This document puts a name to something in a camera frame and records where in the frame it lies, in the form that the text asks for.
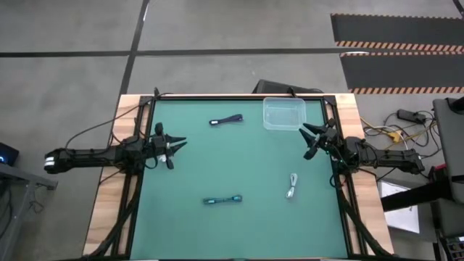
gray floor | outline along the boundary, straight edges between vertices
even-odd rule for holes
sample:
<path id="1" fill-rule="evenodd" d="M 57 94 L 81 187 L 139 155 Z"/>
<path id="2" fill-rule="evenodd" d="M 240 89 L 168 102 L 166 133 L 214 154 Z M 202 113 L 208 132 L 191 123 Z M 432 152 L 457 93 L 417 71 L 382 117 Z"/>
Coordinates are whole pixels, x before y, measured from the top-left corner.
<path id="1" fill-rule="evenodd" d="M 127 50 L 140 6 L 141 0 L 0 0 L 0 51 Z M 153 0 L 139 49 L 333 47 L 331 12 L 458 16 L 450 0 Z M 0 59 L 0 141 L 21 151 L 17 166 L 44 175 L 44 153 L 110 119 L 125 63 L 125 57 Z M 338 57 L 314 54 L 139 57 L 128 93 L 150 94 L 155 86 L 176 93 L 248 93 L 260 78 L 347 92 Z M 379 124 L 400 107 L 430 110 L 431 101 L 443 96 L 358 96 L 357 101 L 360 114 Z M 72 146 L 104 146 L 108 135 L 105 126 Z M 387 140 L 371 142 L 382 147 Z M 421 152 L 433 150 L 431 144 Z M 425 163 L 442 160 L 438 154 Z M 46 209 L 30 213 L 15 260 L 80 256 L 98 174 L 85 169 L 54 176 L 59 188 L 40 193 Z M 390 178 L 423 183 L 420 176 L 404 173 Z M 427 207 L 422 212 L 421 235 L 391 231 L 397 254 L 433 257 Z"/>

black mat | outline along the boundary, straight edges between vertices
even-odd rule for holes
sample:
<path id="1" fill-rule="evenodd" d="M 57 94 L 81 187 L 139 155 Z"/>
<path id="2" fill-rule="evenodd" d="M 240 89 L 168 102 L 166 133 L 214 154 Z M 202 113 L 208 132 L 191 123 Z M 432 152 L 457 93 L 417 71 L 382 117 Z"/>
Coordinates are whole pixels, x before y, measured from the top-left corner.
<path id="1" fill-rule="evenodd" d="M 340 59 L 348 88 L 356 94 L 464 91 L 460 52 L 341 54 Z"/>
<path id="2" fill-rule="evenodd" d="M 331 19 L 338 46 L 464 50 L 464 21 L 457 18 L 332 14 Z"/>

